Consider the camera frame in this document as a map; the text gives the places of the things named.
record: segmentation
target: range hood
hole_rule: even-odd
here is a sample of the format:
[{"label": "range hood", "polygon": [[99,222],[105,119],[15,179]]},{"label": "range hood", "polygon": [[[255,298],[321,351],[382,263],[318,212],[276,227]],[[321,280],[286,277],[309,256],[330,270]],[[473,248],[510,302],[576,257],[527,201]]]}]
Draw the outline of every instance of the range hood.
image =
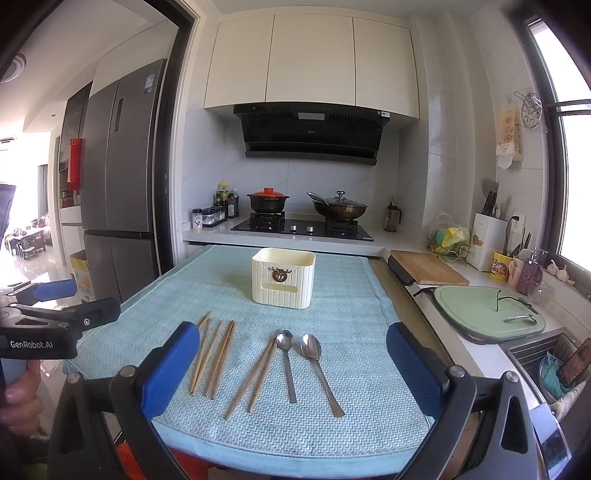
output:
[{"label": "range hood", "polygon": [[308,158],[375,165],[390,113],[308,102],[242,103],[247,157]]}]

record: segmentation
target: wooden chopstick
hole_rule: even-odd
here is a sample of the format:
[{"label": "wooden chopstick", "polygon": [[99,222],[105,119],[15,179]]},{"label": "wooden chopstick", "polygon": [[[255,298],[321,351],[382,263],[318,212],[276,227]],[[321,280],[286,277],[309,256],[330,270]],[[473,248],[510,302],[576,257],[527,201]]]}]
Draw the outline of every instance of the wooden chopstick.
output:
[{"label": "wooden chopstick", "polygon": [[233,326],[235,324],[236,324],[236,322],[234,322],[234,321],[228,323],[228,326],[226,327],[226,333],[224,333],[223,339],[220,341],[220,344],[217,347],[216,357],[213,361],[212,368],[209,371],[209,379],[207,380],[207,388],[205,391],[205,395],[208,397],[212,396],[213,384],[216,382],[217,369],[219,368],[219,364],[222,361],[222,356],[223,356],[224,350],[226,349],[226,345],[228,344],[228,339],[230,338],[230,333],[233,330]]},{"label": "wooden chopstick", "polygon": [[271,367],[271,362],[273,361],[273,354],[277,349],[277,344],[273,341],[271,344],[271,350],[267,355],[267,360],[265,361],[265,366],[262,368],[261,376],[259,377],[258,383],[256,384],[255,391],[252,394],[251,402],[248,404],[248,413],[251,413],[255,409],[255,403],[258,399],[259,394],[261,393],[262,386],[267,379],[267,373],[269,373],[269,368]]},{"label": "wooden chopstick", "polygon": [[224,365],[226,364],[226,357],[228,356],[228,352],[230,351],[230,346],[232,344],[232,337],[234,335],[235,329],[236,329],[236,322],[232,322],[230,324],[230,335],[228,336],[228,339],[226,340],[226,344],[224,345],[224,349],[222,352],[222,359],[220,360],[219,367],[216,371],[216,378],[213,383],[213,391],[212,391],[211,395],[209,396],[209,398],[211,398],[212,400],[216,398],[217,391],[220,388],[220,382],[222,381],[222,376],[223,376],[223,368],[224,368]]},{"label": "wooden chopstick", "polygon": [[199,322],[199,326],[205,322],[205,332],[203,333],[203,337],[201,338],[201,345],[199,345],[199,353],[197,354],[197,360],[195,361],[195,370],[193,371],[193,378],[191,379],[191,385],[189,386],[189,393],[192,394],[195,388],[195,382],[197,381],[197,375],[199,373],[199,368],[201,367],[201,362],[203,360],[203,352],[205,350],[205,343],[207,341],[207,334],[209,332],[209,323],[211,318],[211,312],[207,313]]},{"label": "wooden chopstick", "polygon": [[251,386],[252,380],[255,378],[256,373],[261,369],[262,363],[265,361],[265,358],[269,355],[269,352],[271,351],[271,348],[274,343],[275,343],[275,337],[273,337],[269,341],[269,344],[267,345],[267,347],[265,348],[263,353],[261,353],[261,356],[258,358],[254,367],[252,367],[250,373],[248,374],[248,377],[246,378],[246,380],[242,384],[242,388],[236,394],[236,397],[234,397],[234,400],[232,400],[232,403],[230,403],[230,406],[228,407],[228,410],[226,411],[226,414],[224,415],[224,418],[226,420],[230,420],[232,413],[234,413],[234,410],[236,410],[236,407],[238,406],[238,404],[242,400],[242,397],[244,396],[244,394],[246,393],[248,388]]},{"label": "wooden chopstick", "polygon": [[212,341],[209,344],[209,347],[207,348],[207,352],[203,354],[203,360],[202,360],[201,364],[199,365],[199,372],[197,373],[197,380],[195,380],[195,385],[194,385],[193,389],[191,390],[191,395],[195,395],[195,392],[199,388],[199,384],[201,383],[201,379],[203,378],[203,374],[205,373],[205,369],[207,367],[207,362],[209,362],[209,357],[211,357],[211,355],[212,355],[213,345],[216,343],[217,334],[219,333],[220,328],[222,327],[222,323],[223,322],[217,323],[216,330],[215,330],[215,332],[213,332]]}]

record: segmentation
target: countertop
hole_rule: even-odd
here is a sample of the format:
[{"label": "countertop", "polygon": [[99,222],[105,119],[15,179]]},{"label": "countertop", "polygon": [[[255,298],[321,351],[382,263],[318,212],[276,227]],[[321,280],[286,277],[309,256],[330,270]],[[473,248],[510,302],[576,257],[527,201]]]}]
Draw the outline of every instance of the countertop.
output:
[{"label": "countertop", "polygon": [[[287,215],[292,218],[310,218],[295,214]],[[186,230],[183,232],[183,240],[200,244],[227,244],[249,247],[277,247],[297,250],[310,250],[315,252],[338,253],[349,255],[361,255],[366,257],[378,257],[387,260],[390,250],[426,251],[425,247],[402,232],[385,232],[380,226],[360,224],[370,234],[374,241],[356,241],[333,238],[306,237],[302,235],[287,235],[279,233],[258,233],[232,231],[231,228],[243,222],[248,217],[228,220],[214,228],[202,230]],[[469,264],[461,261],[450,262],[449,265],[461,273],[470,282],[471,286],[490,286],[514,290],[507,283],[494,280],[488,273],[480,272]],[[413,284],[407,287],[410,294],[414,294],[424,286]],[[464,338],[451,324],[437,311],[429,297],[419,294],[414,297],[431,327],[441,340],[452,360],[465,367],[470,374],[489,378],[500,378],[507,370],[516,371],[515,366],[505,355],[499,345],[478,345]],[[564,326],[552,312],[544,307],[536,308],[546,320],[545,332]],[[533,393],[527,382],[522,379],[525,396],[529,408],[535,408],[540,404],[539,399]]]}]

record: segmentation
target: gray refrigerator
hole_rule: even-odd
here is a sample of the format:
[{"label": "gray refrigerator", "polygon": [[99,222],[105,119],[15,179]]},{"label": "gray refrigerator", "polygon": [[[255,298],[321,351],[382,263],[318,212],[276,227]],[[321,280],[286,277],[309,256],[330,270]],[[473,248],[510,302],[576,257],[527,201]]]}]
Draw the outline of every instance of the gray refrigerator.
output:
[{"label": "gray refrigerator", "polygon": [[88,100],[80,162],[86,259],[97,299],[125,301],[160,274],[152,155],[165,60]]}]

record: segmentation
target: gas stove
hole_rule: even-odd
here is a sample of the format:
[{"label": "gas stove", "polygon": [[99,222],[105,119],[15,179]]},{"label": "gas stove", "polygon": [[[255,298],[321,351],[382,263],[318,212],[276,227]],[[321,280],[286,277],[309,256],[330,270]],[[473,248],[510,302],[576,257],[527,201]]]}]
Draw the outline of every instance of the gas stove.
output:
[{"label": "gas stove", "polygon": [[232,230],[242,232],[283,233],[285,235],[322,236],[373,242],[374,239],[356,220],[327,218],[318,220],[295,220],[281,213],[251,213],[250,219],[236,225]]}]

